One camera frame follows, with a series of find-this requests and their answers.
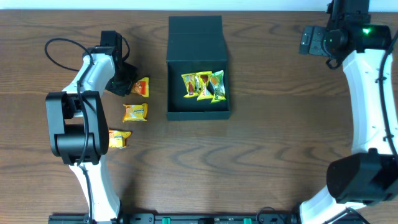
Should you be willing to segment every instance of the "orange snack packet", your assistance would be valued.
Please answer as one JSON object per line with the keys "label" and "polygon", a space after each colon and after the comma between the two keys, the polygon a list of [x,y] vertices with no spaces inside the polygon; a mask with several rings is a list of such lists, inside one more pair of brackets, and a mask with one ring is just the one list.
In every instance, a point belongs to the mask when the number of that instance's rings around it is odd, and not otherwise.
{"label": "orange snack packet", "polygon": [[133,84],[132,92],[138,93],[143,97],[149,97],[149,78],[145,77]]}

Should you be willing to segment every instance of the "dark green box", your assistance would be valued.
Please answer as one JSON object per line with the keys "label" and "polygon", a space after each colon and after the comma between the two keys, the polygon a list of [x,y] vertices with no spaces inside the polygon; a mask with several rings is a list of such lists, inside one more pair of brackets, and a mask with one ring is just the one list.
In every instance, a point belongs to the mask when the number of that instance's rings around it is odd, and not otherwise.
{"label": "dark green box", "polygon": [[[169,17],[167,46],[167,119],[172,121],[228,119],[231,115],[228,88],[228,53],[221,16]],[[182,74],[224,70],[226,101],[184,98]]]}

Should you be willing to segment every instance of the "yellow snack packet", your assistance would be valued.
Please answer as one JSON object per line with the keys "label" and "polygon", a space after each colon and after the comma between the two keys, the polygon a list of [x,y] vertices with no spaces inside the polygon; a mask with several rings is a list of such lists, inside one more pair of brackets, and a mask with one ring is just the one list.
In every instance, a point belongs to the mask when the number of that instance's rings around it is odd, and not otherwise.
{"label": "yellow snack packet", "polygon": [[185,87],[187,88],[187,94],[184,96],[185,98],[198,96],[198,83],[195,74],[196,73],[189,73],[181,75],[184,80]]}
{"label": "yellow snack packet", "polygon": [[131,131],[109,130],[109,147],[124,148]]}
{"label": "yellow snack packet", "polygon": [[149,78],[141,78],[138,82],[133,84],[132,92],[138,93],[143,97],[149,97]]}
{"label": "yellow snack packet", "polygon": [[208,91],[207,86],[209,85],[211,72],[198,72],[197,78],[199,79],[199,96],[197,100],[212,99],[213,95]]}
{"label": "yellow snack packet", "polygon": [[214,89],[214,97],[210,103],[218,103],[220,101],[226,100],[223,77],[223,70],[211,74],[210,83]]}
{"label": "yellow snack packet", "polygon": [[125,121],[146,121],[148,104],[141,105],[123,105],[126,107],[123,122]]}

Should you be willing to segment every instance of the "wood grain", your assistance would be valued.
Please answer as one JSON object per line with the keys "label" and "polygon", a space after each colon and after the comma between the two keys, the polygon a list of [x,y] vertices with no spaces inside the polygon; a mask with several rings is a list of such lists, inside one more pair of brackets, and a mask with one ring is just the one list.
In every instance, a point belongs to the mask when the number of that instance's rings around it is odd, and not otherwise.
{"label": "wood grain", "polygon": [[[167,18],[223,16],[233,114],[228,121],[168,122]],[[129,147],[110,149],[114,188],[127,211],[254,213],[290,210],[325,185],[331,161],[350,154],[351,104],[342,70],[299,55],[305,25],[321,12],[2,11],[0,13],[0,223],[45,223],[57,212],[87,212],[76,177],[49,147],[45,96],[75,73],[52,64],[44,44],[66,37],[89,47],[116,30],[132,48],[128,62],[150,77],[150,98],[102,99],[108,126],[133,131]],[[398,14],[373,23],[398,29]],[[53,44],[54,59],[81,66],[81,50]],[[394,87],[398,85],[394,63]],[[122,123],[123,103],[149,104],[148,122]],[[397,201],[365,208],[371,223],[395,223]]]}

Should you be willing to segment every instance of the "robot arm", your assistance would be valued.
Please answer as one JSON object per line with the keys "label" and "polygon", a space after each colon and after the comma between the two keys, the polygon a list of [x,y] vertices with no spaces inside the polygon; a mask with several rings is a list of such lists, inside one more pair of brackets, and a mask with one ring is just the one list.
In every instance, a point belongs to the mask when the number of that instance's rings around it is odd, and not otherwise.
{"label": "robot arm", "polygon": [[[392,149],[386,141],[379,91],[379,69],[391,44],[388,27],[369,25],[369,1],[335,0],[326,28],[306,27],[300,53],[330,57],[331,69],[343,65],[351,95],[354,121],[352,156],[332,162],[327,185],[300,206],[303,224],[331,223],[346,214],[346,208],[363,208],[392,200],[397,192]],[[392,56],[384,69],[384,96],[392,135],[397,134],[397,117],[391,84]]]}
{"label": "robot arm", "polygon": [[[121,96],[131,92],[136,68],[123,61],[121,42],[121,35],[115,31],[102,31],[101,44],[88,49],[93,65],[89,67],[90,56],[83,55],[83,66],[71,84],[62,92],[49,93],[46,97],[52,152],[77,176],[92,212],[90,218],[96,223],[115,222],[120,218],[120,199],[113,190],[106,165],[109,134],[101,96],[105,90]],[[80,91],[88,117],[89,140],[84,160],[77,166],[83,154],[84,126],[65,124],[65,119],[82,115],[77,84],[88,67]]]}

